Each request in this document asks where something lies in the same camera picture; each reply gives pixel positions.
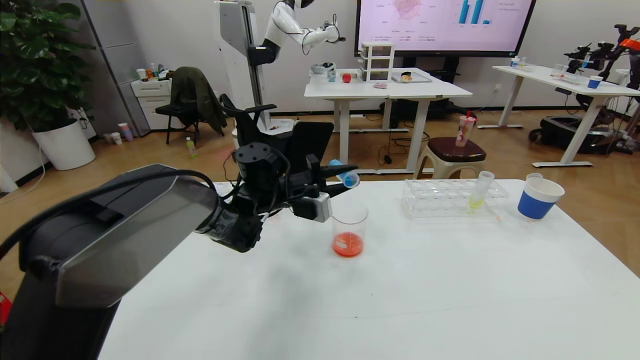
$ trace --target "brown stool seat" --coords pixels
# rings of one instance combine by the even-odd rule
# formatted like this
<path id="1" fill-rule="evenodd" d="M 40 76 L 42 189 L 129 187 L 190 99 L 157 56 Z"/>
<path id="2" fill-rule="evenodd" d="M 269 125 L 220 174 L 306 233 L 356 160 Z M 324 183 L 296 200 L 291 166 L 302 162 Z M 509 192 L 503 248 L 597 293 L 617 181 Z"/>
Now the brown stool seat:
<path id="1" fill-rule="evenodd" d="M 433 138 L 427 143 L 435 156 L 449 163 L 484 161 L 486 152 L 471 140 L 464 147 L 456 146 L 456 138 Z"/>

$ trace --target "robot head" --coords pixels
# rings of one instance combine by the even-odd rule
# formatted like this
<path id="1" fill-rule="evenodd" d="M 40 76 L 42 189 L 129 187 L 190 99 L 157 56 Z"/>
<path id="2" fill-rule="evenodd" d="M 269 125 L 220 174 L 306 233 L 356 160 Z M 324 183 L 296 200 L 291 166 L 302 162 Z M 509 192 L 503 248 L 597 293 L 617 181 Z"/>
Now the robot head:
<path id="1" fill-rule="evenodd" d="M 296 0 L 296 6 L 298 8 L 304 9 L 307 6 L 311 5 L 311 3 L 313 3 L 314 0 Z"/>

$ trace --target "green jacket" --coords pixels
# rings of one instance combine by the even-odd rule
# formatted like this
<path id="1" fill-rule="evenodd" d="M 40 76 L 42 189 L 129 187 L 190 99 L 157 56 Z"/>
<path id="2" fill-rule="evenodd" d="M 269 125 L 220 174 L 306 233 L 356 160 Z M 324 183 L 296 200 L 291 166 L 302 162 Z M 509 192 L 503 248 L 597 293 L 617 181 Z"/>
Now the green jacket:
<path id="1" fill-rule="evenodd" d="M 227 126 L 222 105 L 209 86 L 207 78 L 196 67 L 179 67 L 173 73 L 171 103 L 176 102 L 197 102 L 200 120 L 209 123 L 219 134 L 222 134 L 222 128 Z"/>

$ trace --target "blue paper cup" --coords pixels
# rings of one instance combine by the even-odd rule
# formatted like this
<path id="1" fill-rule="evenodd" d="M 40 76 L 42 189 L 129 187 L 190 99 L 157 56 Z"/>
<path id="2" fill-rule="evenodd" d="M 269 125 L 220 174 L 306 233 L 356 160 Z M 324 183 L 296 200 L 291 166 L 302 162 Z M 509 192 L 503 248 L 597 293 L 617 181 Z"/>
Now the blue paper cup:
<path id="1" fill-rule="evenodd" d="M 600 83 L 602 82 L 602 80 L 603 80 L 602 76 L 591 76 L 589 78 L 589 84 L 587 85 L 587 87 L 592 89 L 597 89 L 598 86 L 600 86 Z"/>
<path id="2" fill-rule="evenodd" d="M 528 218 L 540 220 L 564 195 L 564 188 L 551 180 L 527 179 L 518 203 L 518 211 Z"/>

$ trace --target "white flower pot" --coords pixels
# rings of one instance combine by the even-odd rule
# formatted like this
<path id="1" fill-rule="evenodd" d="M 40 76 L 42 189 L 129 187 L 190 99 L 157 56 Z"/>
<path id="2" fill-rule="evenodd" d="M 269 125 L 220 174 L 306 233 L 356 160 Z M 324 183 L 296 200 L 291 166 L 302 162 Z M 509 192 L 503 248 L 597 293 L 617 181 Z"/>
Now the white flower pot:
<path id="1" fill-rule="evenodd" d="M 33 133 L 33 137 L 57 170 L 81 167 L 95 159 L 78 121 L 59 129 Z"/>

